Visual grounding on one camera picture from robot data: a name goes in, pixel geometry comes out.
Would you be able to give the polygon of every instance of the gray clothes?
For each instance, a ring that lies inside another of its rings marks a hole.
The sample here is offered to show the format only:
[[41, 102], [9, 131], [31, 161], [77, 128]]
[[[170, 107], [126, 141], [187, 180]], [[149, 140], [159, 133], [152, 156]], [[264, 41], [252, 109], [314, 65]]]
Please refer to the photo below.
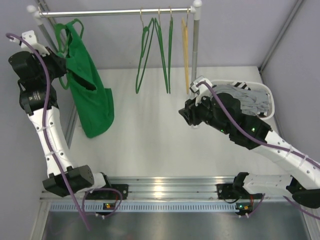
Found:
[[256, 116], [269, 110], [269, 97], [264, 89], [246, 90], [232, 85], [218, 85], [213, 89], [217, 94], [227, 93], [239, 99], [243, 114]]

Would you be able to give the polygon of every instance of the green garment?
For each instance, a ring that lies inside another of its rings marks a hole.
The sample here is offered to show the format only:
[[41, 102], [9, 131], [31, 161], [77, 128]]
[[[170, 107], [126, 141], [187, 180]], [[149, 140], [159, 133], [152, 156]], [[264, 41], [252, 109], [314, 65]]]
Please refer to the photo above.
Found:
[[[114, 101], [111, 89], [104, 88], [95, 64], [82, 42], [83, 25], [79, 36], [73, 26], [75, 22], [82, 25], [75, 19], [66, 25], [58, 23], [54, 27], [59, 55], [66, 52], [67, 84], [61, 84], [65, 89], [70, 87], [82, 128], [88, 138], [94, 138], [108, 130], [113, 123]], [[67, 36], [64, 50], [60, 38], [62, 29]]]

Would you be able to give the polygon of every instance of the black and white striped fabric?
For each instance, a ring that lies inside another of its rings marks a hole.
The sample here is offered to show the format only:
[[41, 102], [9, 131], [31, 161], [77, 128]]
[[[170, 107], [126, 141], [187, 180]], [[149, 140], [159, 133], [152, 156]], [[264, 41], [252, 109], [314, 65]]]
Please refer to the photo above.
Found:
[[[239, 81], [234, 81], [232, 84], [232, 86], [236, 87], [236, 88], [240, 88], [240, 89], [245, 89], [245, 90], [251, 90], [250, 87], [248, 87], [248, 85], [245, 82], [239, 82]], [[257, 112], [258, 117], [266, 117], [268, 116], [268, 111], [266, 112]]]

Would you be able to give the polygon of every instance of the white table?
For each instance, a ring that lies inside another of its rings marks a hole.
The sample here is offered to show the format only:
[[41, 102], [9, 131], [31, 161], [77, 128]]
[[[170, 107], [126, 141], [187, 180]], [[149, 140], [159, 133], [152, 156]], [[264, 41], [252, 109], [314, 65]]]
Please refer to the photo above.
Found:
[[[261, 83], [257, 67], [199, 67], [198, 76]], [[183, 68], [171, 69], [171, 94], [163, 70], [146, 69], [139, 94], [137, 69], [100, 70], [111, 88], [115, 119], [108, 131], [89, 139], [77, 119], [70, 151], [79, 166], [110, 177], [236, 176], [239, 172], [283, 174], [270, 160], [235, 145], [202, 123], [193, 129], [178, 110], [187, 99]], [[267, 121], [274, 130], [273, 119]]]

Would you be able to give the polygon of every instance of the laundry basket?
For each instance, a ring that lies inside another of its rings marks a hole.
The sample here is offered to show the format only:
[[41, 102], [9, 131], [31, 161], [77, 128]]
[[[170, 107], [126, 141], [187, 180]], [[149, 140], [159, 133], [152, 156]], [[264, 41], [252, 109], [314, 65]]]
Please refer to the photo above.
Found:
[[274, 116], [275, 114], [274, 97], [271, 93], [271, 90], [266, 85], [258, 82], [251, 82], [251, 81], [244, 82], [244, 81], [221, 80], [221, 79], [211, 80], [211, 83], [213, 85], [232, 85], [234, 87], [248, 89], [248, 90], [261, 90], [261, 89], [265, 90], [269, 98], [269, 110], [266, 115], [264, 116], [259, 115], [258, 117], [262, 120], [267, 120]]

